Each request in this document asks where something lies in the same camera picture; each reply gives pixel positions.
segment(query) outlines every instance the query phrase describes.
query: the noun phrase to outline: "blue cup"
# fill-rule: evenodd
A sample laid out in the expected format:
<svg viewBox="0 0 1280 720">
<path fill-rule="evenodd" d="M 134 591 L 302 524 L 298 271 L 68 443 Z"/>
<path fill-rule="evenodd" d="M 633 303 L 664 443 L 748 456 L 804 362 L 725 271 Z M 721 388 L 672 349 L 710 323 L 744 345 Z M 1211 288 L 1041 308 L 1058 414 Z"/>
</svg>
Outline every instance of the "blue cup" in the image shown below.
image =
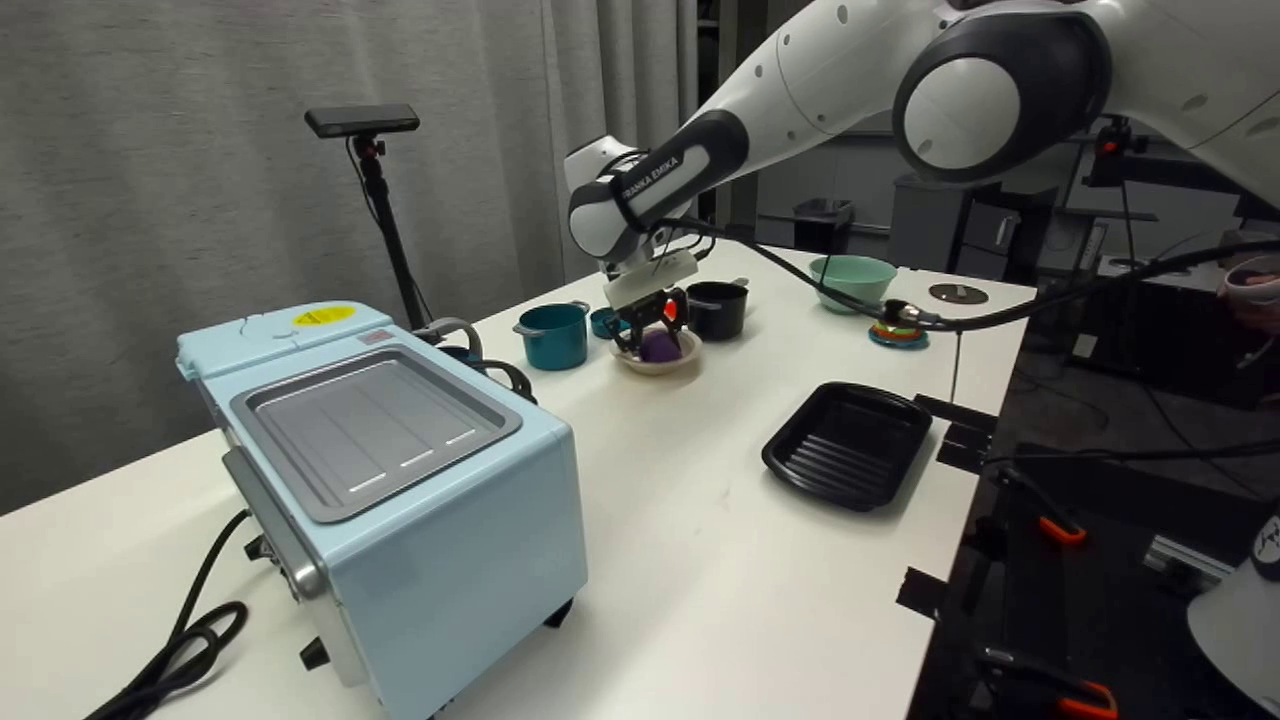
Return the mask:
<svg viewBox="0 0 1280 720">
<path fill-rule="evenodd" d="M 564 370 L 587 358 L 587 308 L 585 303 L 542 303 L 517 323 L 532 367 Z"/>
</svg>

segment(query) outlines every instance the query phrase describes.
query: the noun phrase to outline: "light blue toaster oven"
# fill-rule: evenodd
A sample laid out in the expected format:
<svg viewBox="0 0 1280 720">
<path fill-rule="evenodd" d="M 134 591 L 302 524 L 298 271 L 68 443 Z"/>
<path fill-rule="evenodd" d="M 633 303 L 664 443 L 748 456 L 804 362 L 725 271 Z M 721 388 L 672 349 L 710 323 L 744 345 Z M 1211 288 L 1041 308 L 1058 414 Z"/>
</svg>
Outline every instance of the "light blue toaster oven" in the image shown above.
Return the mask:
<svg viewBox="0 0 1280 720">
<path fill-rule="evenodd" d="M 176 345 L 317 624 L 304 663 L 369 682 L 392 720 L 437 716 L 581 591 L 576 456 L 558 414 L 365 303 Z"/>
</svg>

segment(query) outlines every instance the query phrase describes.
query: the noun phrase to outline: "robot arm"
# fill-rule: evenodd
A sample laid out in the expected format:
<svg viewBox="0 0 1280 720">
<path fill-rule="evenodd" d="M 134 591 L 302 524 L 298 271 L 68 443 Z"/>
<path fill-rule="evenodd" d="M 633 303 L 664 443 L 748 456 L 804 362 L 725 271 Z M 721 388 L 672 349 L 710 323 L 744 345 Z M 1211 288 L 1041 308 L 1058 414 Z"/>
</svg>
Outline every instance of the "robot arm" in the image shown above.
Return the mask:
<svg viewBox="0 0 1280 720">
<path fill-rule="evenodd" d="M 1241 56 L 1274 0 L 1223 0 L 1206 31 L 1197 0 L 812 0 L 649 157 L 604 137 L 564 161 L 573 238 L 612 268 L 608 301 L 633 303 L 689 274 L 689 253 L 649 230 L 701 193 L 809 153 L 877 113 L 907 163 L 942 181 L 1000 174 L 1087 127 L 1103 106 L 1161 127 L 1255 195 L 1280 200 L 1280 60 Z M 1241 121 L 1274 137 L 1235 137 Z"/>
</svg>

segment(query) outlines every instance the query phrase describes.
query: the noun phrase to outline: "green bowl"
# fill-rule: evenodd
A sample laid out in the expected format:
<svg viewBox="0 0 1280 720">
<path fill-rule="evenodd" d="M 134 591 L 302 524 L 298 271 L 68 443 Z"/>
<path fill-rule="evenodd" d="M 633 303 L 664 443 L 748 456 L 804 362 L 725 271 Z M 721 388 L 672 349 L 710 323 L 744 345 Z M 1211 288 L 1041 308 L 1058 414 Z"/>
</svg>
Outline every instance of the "green bowl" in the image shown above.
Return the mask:
<svg viewBox="0 0 1280 720">
<path fill-rule="evenodd" d="M 898 274 L 898 265 L 886 265 L 877 256 L 826 256 L 809 265 L 809 274 L 882 308 L 886 288 Z M 842 301 L 819 295 L 819 303 L 836 314 L 854 314 L 854 308 L 843 308 Z"/>
</svg>

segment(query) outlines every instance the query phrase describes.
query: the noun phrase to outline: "white table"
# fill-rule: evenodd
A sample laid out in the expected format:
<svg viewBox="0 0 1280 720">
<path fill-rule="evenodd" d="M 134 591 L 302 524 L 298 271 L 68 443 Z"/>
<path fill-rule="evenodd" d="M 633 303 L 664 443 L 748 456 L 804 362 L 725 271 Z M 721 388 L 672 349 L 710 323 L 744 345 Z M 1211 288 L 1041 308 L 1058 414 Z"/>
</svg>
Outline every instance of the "white table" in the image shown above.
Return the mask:
<svg viewBox="0 0 1280 720">
<path fill-rule="evenodd" d="M 543 408 L 576 426 L 594 579 L 561 633 L 524 638 L 448 720 L 907 710 L 933 621 L 901 609 L 898 588 L 907 567 L 952 571 L 977 474 L 933 458 L 935 420 L 905 502 L 854 515 L 782 486 L 762 448 L 826 378 L 948 396 L 952 334 L 877 349 L 868 320 L 819 312 L 735 244 L 701 274 L 753 279 L 744 340 L 710 345 L 701 370 L 633 376 L 608 345 L 576 370 L 532 370 Z M 935 279 L 901 271 L 894 295 L 966 314 L 929 301 Z M 1031 295 L 981 288 L 994 303 L 967 314 Z M 601 301 L 601 274 L 542 301 Z M 524 355 L 517 314 L 481 323 L 487 355 Z M 1025 323 L 966 334 L 961 405 L 1000 411 L 1021 334 Z M 86 716 L 158 651 L 217 529 L 245 509 L 222 450 L 208 430 L 0 518 L 0 716 Z M 378 716 L 365 688 L 302 668 L 317 633 L 285 579 L 239 556 L 249 536 L 230 545 L 205 609 L 239 596 L 252 621 L 222 676 L 159 716 Z"/>
</svg>

